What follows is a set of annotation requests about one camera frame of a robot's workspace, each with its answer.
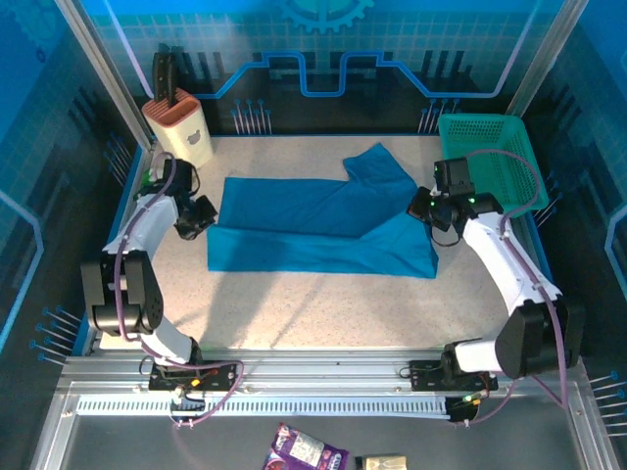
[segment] metal pin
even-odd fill
[[[123,168],[124,171],[128,171],[128,162],[126,161],[124,155],[120,152],[118,146],[114,147],[114,143],[110,140],[107,142],[107,147],[109,147],[109,150],[111,150],[111,152],[116,156],[116,162],[120,165],[120,167]]]
[[[65,365],[62,362],[58,361],[58,360],[51,359],[50,357],[46,356],[46,354],[44,354],[43,352],[40,352],[37,355],[37,360],[39,360],[39,361],[47,360],[48,362],[52,362],[53,364],[59,364],[59,365],[62,365],[62,366]]]
[[[553,201],[547,206],[546,209],[542,210],[542,213],[540,213],[540,215],[538,215],[538,218],[541,218],[545,213],[547,213],[548,211],[551,210],[551,208],[557,204],[557,201],[561,200],[561,198],[563,198],[564,195],[563,193],[558,193],[557,196],[555,196],[555,199],[553,199]]]
[[[422,123],[424,122],[424,115],[427,114],[427,109],[426,108],[422,108],[420,110],[420,122],[418,123],[418,130],[416,131],[416,133],[420,133],[422,131]]]
[[[248,110],[242,111],[242,115],[244,115],[244,122],[246,122],[246,131],[248,135],[251,135],[251,123],[248,122]]]
[[[555,170],[552,169],[551,171],[549,171],[549,174],[547,175],[547,177],[545,178],[545,183],[548,183],[550,179],[555,178]]]
[[[104,156],[105,159],[107,159],[107,162],[109,162],[109,164],[116,170],[119,177],[124,180],[124,170],[121,168],[121,165],[116,162],[116,159],[109,155],[109,152],[105,151]]]
[[[611,389],[612,387],[620,387],[621,385],[625,385],[627,382],[616,382],[615,384],[605,385],[603,387],[596,387],[592,389],[593,392],[600,392],[601,390]]]
[[[116,181],[118,182],[118,184],[120,186],[123,186],[124,184],[122,183],[120,176],[118,175],[118,173],[114,170],[114,167],[109,164],[109,168],[107,168],[107,170],[109,171],[110,174],[112,174],[114,176],[114,178],[116,179]]]
[[[61,330],[64,333],[68,333],[69,335],[72,336],[76,336],[76,333],[73,331],[68,330],[67,328],[64,328],[63,326],[60,326],[55,320],[52,320],[50,322],[50,326],[52,326],[53,328],[56,328],[57,330]]]
[[[237,124],[237,111],[231,110],[231,115],[233,116],[233,123],[235,124],[235,130],[237,131],[237,135],[239,135],[240,132],[239,132],[239,125]]]
[[[427,110],[427,121],[424,124],[424,130],[426,131],[429,121],[431,120],[431,112],[433,111],[433,105],[435,105],[435,98],[429,100],[429,109]]]
[[[56,354],[56,355],[60,355],[61,357],[67,357],[65,354],[62,354],[62,353],[60,353],[58,351],[51,350],[49,348],[44,348],[43,346],[38,345],[35,340],[30,340],[30,342],[28,343],[28,347],[31,348],[32,350],[37,348],[37,349],[40,349],[42,351],[46,351],[47,353],[50,353],[50,354]]]
[[[256,134],[257,130],[255,129],[255,120],[253,119],[253,100],[246,100],[246,104],[248,105],[248,114],[251,117],[251,124],[253,125],[253,133]]]
[[[446,98],[442,99],[442,106],[440,107],[440,116],[444,114],[444,106],[449,102],[449,100],[447,100]],[[438,132],[438,124],[439,122],[435,123],[435,132]]]
[[[599,401],[599,400],[613,399],[614,397],[618,397],[621,400],[625,400],[625,391],[623,389],[619,389],[616,394],[603,395],[602,397],[596,397],[595,400]]]
[[[128,149],[124,147],[124,143],[121,140],[121,135],[117,135],[115,132],[112,132],[111,136],[116,141],[116,144],[118,144],[120,150],[126,155],[126,159],[128,160],[128,164],[130,165],[130,163],[133,161],[133,156],[130,154],[130,152],[128,152]]]
[[[627,408],[623,409],[622,413],[602,414],[601,418],[616,418],[618,416],[627,416]]]
[[[262,125],[259,122],[259,110],[253,110],[253,114],[255,115],[255,119],[257,120],[257,133],[262,135]]]
[[[46,336],[43,339],[43,344],[46,346],[56,346],[57,348],[61,348],[62,350],[66,350],[68,353],[72,352],[72,348],[68,348],[65,345],[62,345],[61,343],[57,343],[56,341],[52,341],[52,338],[50,338],[49,336]]]
[[[264,100],[257,100],[257,104],[259,105],[260,114],[262,115],[262,124],[264,125],[264,134],[267,134],[267,130],[265,129],[265,113],[264,113]]]
[[[440,110],[433,110],[433,119],[431,119],[431,125],[429,125],[429,134],[434,131],[434,126],[438,121],[438,115],[440,114]]]
[[[237,108],[237,115],[239,116],[239,127],[240,129],[242,129],[242,132],[244,132],[244,119],[242,119],[242,110],[239,108],[241,101],[235,100],[233,101],[233,103],[235,103],[235,107]]]
[[[547,190],[547,194],[551,194],[555,189],[558,189],[558,188],[559,188],[559,181],[554,179],[553,184],[551,185],[551,188]]]
[[[57,320],[65,323],[66,325],[70,325],[72,328],[78,328],[78,325],[76,325],[75,323],[72,323],[71,321],[67,321],[63,316],[56,315],[55,313],[50,311],[47,307],[42,310],[41,314],[43,316],[46,316],[46,315],[52,316],[53,318],[56,318]]]
[[[621,403],[604,404],[603,406],[599,406],[599,409],[601,409],[601,408],[614,408],[615,406],[620,406],[621,404],[627,404],[627,401],[622,401]]]
[[[270,120],[270,110],[265,110],[265,119],[267,120],[267,130],[272,133],[272,121]]]
[[[536,226],[537,226],[538,228],[540,228],[540,227],[541,227],[542,225],[544,225],[544,223],[545,223],[547,220],[549,220],[549,219],[551,218],[551,216],[552,216],[554,213],[556,213],[556,212],[557,212],[557,208],[553,208],[553,209],[551,210],[551,212],[547,214],[547,216],[546,216],[546,217],[544,217],[544,218],[542,218],[542,219],[539,219],[539,220],[538,220],[538,223],[536,224]]]
[[[109,152],[105,151],[105,158],[109,161],[111,165],[115,166],[122,175],[125,174],[124,167],[122,166],[121,162],[119,162],[119,159],[117,158],[115,153],[113,156],[110,156]]]
[[[63,310],[63,307],[60,305],[55,306],[55,311],[57,313],[62,313],[63,315],[68,316],[72,320],[76,320],[78,323],[82,323],[82,319],[78,318],[76,315],[72,315],[71,313]]]
[[[49,330],[48,328],[44,328],[44,326],[41,323],[37,323],[35,325],[35,331],[36,332],[48,333],[49,335],[52,335],[55,338],[59,338],[60,340],[67,341],[68,343],[71,343],[71,344],[73,344],[73,342],[74,342],[74,340],[66,338],[65,336],[60,335],[59,333],[55,333],[54,331]]]

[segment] glass panel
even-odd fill
[[[433,134],[442,113],[505,111],[561,1],[84,5],[137,103],[171,51],[213,134]]]
[[[582,352],[591,378],[616,369],[621,380],[627,374],[626,22],[625,2],[591,0],[525,116],[551,189],[551,208],[535,218],[555,281],[585,304]],[[612,442],[627,457],[625,441]]]
[[[83,316],[79,264],[107,240],[136,144],[53,2],[0,9],[0,467],[8,469],[27,467],[34,452]],[[42,315],[46,308],[59,318]]]

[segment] folded cloth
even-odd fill
[[[410,176],[381,144],[344,168],[348,181],[226,178],[209,269],[434,278],[427,227],[406,214]]]

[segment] white robotic arm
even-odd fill
[[[165,318],[163,297],[151,265],[155,251],[172,226],[181,238],[192,240],[214,222],[217,212],[209,200],[204,196],[191,198],[193,171],[188,162],[177,160],[173,165],[166,161],[163,179],[143,192],[118,237],[98,259],[81,266],[91,326],[114,336],[121,334],[115,301],[118,280],[126,337],[141,341],[162,365],[194,363],[202,357],[196,342]],[[170,185],[164,188],[168,179]],[[115,258],[122,241],[125,243],[121,272],[117,276]]]
[[[452,343],[442,354],[446,380],[454,383],[479,372],[504,372],[512,379],[557,369],[549,301],[564,340],[566,366],[577,363],[584,309],[566,300],[516,240],[503,208],[491,194],[476,194],[465,159],[435,164],[436,190],[419,188],[408,213],[431,227],[452,225],[486,265],[506,303],[508,320],[496,338]]]

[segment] green basket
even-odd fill
[[[547,206],[549,196],[527,131],[519,117],[441,115],[438,125],[445,160],[457,159],[481,149],[507,150],[525,159],[538,172],[541,185],[538,199],[527,211],[537,211]],[[471,157],[468,159],[468,169],[477,193],[492,193],[506,212],[526,204],[535,192],[529,170],[521,162],[506,155],[486,153]]]

